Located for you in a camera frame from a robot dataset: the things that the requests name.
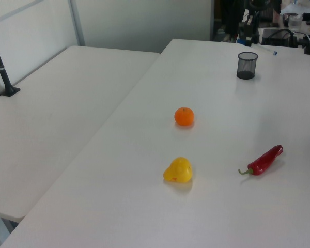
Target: tabletop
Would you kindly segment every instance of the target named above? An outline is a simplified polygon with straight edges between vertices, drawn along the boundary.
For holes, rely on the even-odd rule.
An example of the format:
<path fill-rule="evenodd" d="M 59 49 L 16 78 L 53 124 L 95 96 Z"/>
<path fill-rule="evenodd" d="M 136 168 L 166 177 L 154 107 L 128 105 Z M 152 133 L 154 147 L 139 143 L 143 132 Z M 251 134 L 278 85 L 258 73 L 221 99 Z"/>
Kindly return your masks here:
<path fill-rule="evenodd" d="M 158 56 L 72 46 L 0 97 L 0 217 L 23 219 Z"/>
<path fill-rule="evenodd" d="M 310 55 L 258 53 L 244 81 L 243 51 L 173 40 L 2 248 L 310 247 Z M 238 173 L 278 144 L 265 173 Z M 190 182 L 163 180 L 176 157 Z"/>

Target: wall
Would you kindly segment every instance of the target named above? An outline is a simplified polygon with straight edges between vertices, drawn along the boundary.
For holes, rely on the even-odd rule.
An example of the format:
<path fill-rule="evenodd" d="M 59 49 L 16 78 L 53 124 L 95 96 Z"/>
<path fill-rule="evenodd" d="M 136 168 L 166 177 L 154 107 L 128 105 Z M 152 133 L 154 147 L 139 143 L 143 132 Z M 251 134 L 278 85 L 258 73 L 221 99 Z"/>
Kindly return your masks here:
<path fill-rule="evenodd" d="M 161 53 L 173 38 L 209 40 L 213 0 L 71 0 L 81 44 Z"/>
<path fill-rule="evenodd" d="M 0 55 L 13 85 L 77 43 L 69 0 L 43 0 L 0 21 Z"/>
<path fill-rule="evenodd" d="M 0 18 L 41 0 L 0 0 Z"/>

